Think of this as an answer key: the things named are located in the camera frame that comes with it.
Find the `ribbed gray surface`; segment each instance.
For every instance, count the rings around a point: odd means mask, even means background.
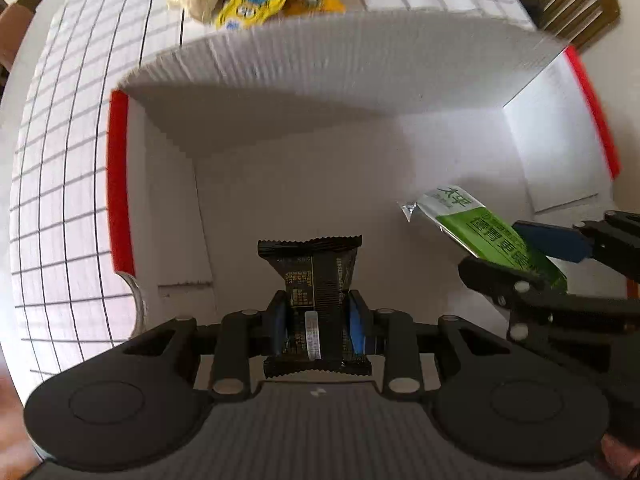
[[[98,474],[46,463],[30,477],[97,478],[602,480],[604,476],[586,463],[551,473],[525,473],[477,462],[445,441],[420,406],[386,400],[373,383],[265,383],[254,399],[213,409],[190,443],[154,464]]]

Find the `white tablecloth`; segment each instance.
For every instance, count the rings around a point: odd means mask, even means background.
[[[348,11],[446,10],[532,28],[517,0],[342,1]],[[10,204],[15,313],[31,388],[134,327],[107,228],[111,89],[159,51],[212,33],[165,0],[66,0],[53,18],[22,115]]]

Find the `cardboard box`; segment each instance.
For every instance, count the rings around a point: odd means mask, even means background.
[[[140,328],[266,308],[283,283],[259,239],[361,234],[352,286],[370,308],[500,333],[449,263],[462,254],[413,233],[398,202],[454,183],[506,221],[570,224],[614,207],[618,163],[575,51],[498,20],[401,11],[161,54],[112,97],[107,171],[114,268],[140,288]]]

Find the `green snack package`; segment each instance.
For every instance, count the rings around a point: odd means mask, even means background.
[[[422,212],[476,258],[532,272],[566,291],[566,276],[478,200],[458,186],[442,186],[402,206],[409,221]]]

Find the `black snack package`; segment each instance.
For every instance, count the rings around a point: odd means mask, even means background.
[[[264,363],[267,377],[300,370],[370,374],[370,363],[353,352],[344,300],[362,237],[306,242],[258,242],[258,255],[285,280],[287,333],[282,353]]]

